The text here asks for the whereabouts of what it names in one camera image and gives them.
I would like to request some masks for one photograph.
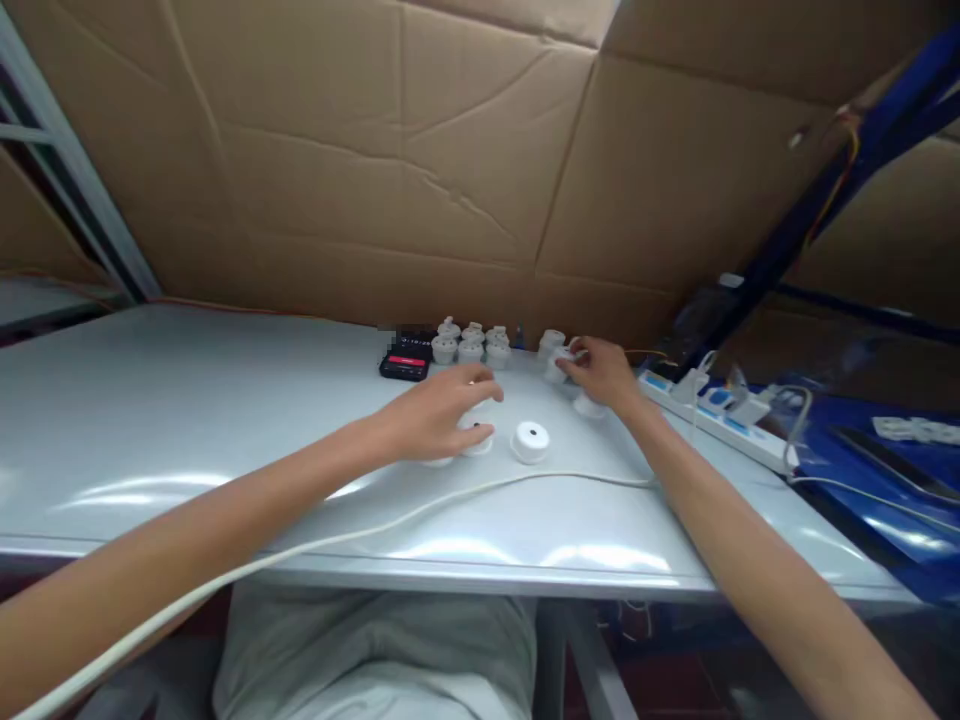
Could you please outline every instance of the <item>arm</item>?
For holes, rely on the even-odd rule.
[[[643,396],[623,350],[582,343],[581,364],[561,367],[627,426],[717,585],[817,715],[933,719],[846,603]]]
[[[182,595],[249,560],[355,478],[398,460],[456,455],[485,440],[492,426],[461,431],[456,423],[490,397],[502,401],[503,391],[482,365],[435,375],[379,412],[170,510],[11,598],[0,606],[0,717],[24,709]]]

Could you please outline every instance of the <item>black device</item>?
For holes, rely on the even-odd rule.
[[[380,361],[380,374],[394,380],[420,382],[427,377],[436,333],[422,330],[397,330],[387,354]]]
[[[831,425],[830,433],[910,489],[937,500],[960,505],[960,493],[932,475],[928,475],[865,432],[842,425]]]

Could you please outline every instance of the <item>white power strip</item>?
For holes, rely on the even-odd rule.
[[[673,383],[659,375],[645,372],[640,376],[640,388],[651,400],[666,408],[674,415],[679,415],[687,422],[693,422],[693,414],[697,415],[697,428],[710,433],[732,448],[736,448],[744,455],[753,458],[774,472],[782,473],[783,450],[786,440],[768,433],[766,430],[754,426],[745,428],[738,425],[724,415],[717,415],[709,410],[695,405],[677,402],[670,396]],[[799,465],[797,451],[790,448],[787,463],[792,471]]]

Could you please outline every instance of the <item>hand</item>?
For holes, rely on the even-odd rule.
[[[644,399],[627,356],[619,345],[600,338],[582,337],[571,345],[570,350],[587,352],[576,363],[561,359],[557,360],[557,365],[594,401],[619,413],[625,403]]]
[[[457,365],[427,378],[368,418],[397,460],[439,460],[460,454],[493,434],[493,425],[461,430],[457,422],[474,405],[503,389],[484,365]]]

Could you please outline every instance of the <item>left hand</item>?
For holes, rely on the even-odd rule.
[[[427,378],[368,420],[397,460],[438,460],[459,455],[493,434],[493,425],[461,430],[457,422],[474,405],[503,389],[485,365],[457,365]]]

